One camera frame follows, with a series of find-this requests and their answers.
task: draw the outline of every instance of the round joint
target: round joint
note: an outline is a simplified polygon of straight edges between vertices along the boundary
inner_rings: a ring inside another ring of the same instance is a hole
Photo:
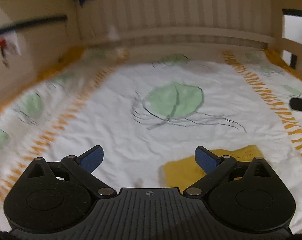
[[[98,193],[101,195],[101,196],[109,196],[111,194],[113,194],[114,190],[109,188],[109,187],[103,187],[101,189],[99,189]]]
[[[198,196],[202,193],[202,190],[200,190],[199,188],[197,187],[190,187],[187,189],[186,191],[189,195],[191,196]]]

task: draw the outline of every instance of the black strip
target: black strip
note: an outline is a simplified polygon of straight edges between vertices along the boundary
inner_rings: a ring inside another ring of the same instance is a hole
[[[282,9],[282,14],[302,17],[302,10]]]
[[[297,65],[297,56],[295,54],[292,54],[290,67],[292,67],[293,69],[296,69],[296,65]]]
[[[28,27],[34,27],[36,25],[42,25],[42,24],[53,23],[53,22],[64,22],[67,19],[68,17],[66,15],[59,15],[59,16],[48,17],[48,18],[34,19],[26,22],[19,22],[14,25],[0,28],[0,35],[10,31],[17,31]]]

